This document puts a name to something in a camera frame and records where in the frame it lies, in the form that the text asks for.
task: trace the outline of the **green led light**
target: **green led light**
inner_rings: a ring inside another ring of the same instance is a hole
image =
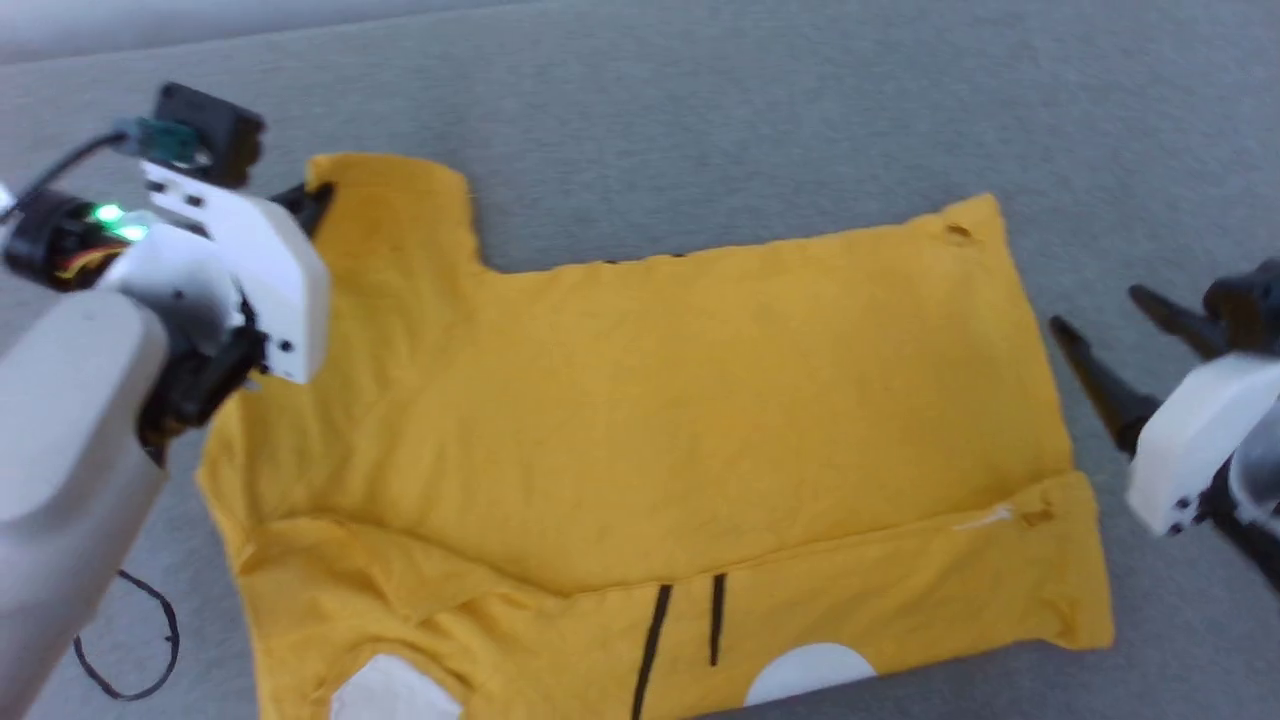
[[[137,242],[147,236],[147,228],[143,225],[128,225],[124,228],[115,228],[111,232],[129,242]]]
[[[124,208],[119,205],[99,205],[93,209],[93,219],[108,225],[119,222],[123,217]]]

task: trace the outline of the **small hole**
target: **small hole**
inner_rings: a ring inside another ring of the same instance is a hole
[[[1053,519],[1053,511],[1048,507],[1043,510],[1037,510],[1034,512],[1024,512],[1021,516],[1023,524],[1028,528],[1034,528],[1036,525],[1042,525]]]

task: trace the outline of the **yellow t-shirt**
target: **yellow t-shirt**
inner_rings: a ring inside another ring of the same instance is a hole
[[[1110,644],[993,197],[502,274],[444,167],[326,156],[310,182],[335,186],[328,359],[229,401],[200,473],[264,717],[326,717],[378,655],[467,717],[657,719]],[[823,653],[829,676],[787,665]]]

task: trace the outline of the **wire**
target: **wire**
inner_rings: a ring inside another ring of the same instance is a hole
[[[23,190],[20,195],[18,195],[18,200],[14,200],[13,205],[10,205],[4,213],[0,213],[0,225],[8,223],[14,213],[18,213],[23,208],[26,208],[32,200],[36,199],[37,195],[40,195],[40,191],[52,184],[52,182],[56,181],[59,177],[61,177],[67,170],[78,165],[86,158],[97,152],[99,150],[108,147],[110,145],[115,145],[118,142],[123,142],[127,137],[128,135],[122,131],[111,131],[108,133],[102,133],[97,137],[90,138],[86,142],[82,142],[81,145],[74,147],[67,155],[63,155],[61,159],[50,165],[47,170],[45,170],[44,173],[41,173],[40,177],[32,181],[32,183],[27,186],[27,188]]]
[[[97,266],[99,263],[101,263],[108,258],[114,258],[119,255],[128,246],[129,243],[127,242],[115,242],[111,245],[101,245],[99,247],[83,250],[81,252],[77,252],[76,255],[72,255],[70,260],[67,261],[63,269],[55,272],[54,274],[64,281],[74,279],[76,275],[81,273],[81,270],[84,270],[86,268]]]
[[[84,643],[81,642],[79,635],[76,635],[76,639],[72,641],[72,648],[76,650],[76,660],[79,661],[81,669],[84,670],[84,674],[88,675],[91,680],[93,680],[93,684],[106,693],[106,697],[120,702],[133,702],[136,700],[143,700],[154,696],[156,691],[163,688],[164,684],[169,682],[169,675],[173,675],[173,669],[178,665],[178,647],[182,643],[182,635],[178,633],[178,612],[173,609],[173,605],[169,603],[169,598],[154,587],[125,573],[123,569],[116,570],[115,574],[131,585],[151,596],[152,600],[160,603],[160,610],[164,611],[164,619],[169,624],[169,634],[164,638],[165,642],[169,643],[169,664],[165,665],[164,673],[160,674],[159,680],[151,683],[151,685],[146,689],[136,693],[122,693],[115,689],[115,687],[113,687],[111,683],[109,683],[106,678],[104,678],[102,674],[93,667],[93,664],[88,661],[88,657],[84,656]]]

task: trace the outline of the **white arm segment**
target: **white arm segment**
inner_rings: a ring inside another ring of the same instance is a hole
[[[65,295],[0,359],[0,717],[22,717],[137,537],[165,474],[137,439],[160,320]]]
[[[1231,352],[1183,378],[1138,436],[1129,469],[1129,507],[1148,530],[1192,524],[1199,495],[1277,396],[1280,360],[1270,356]]]

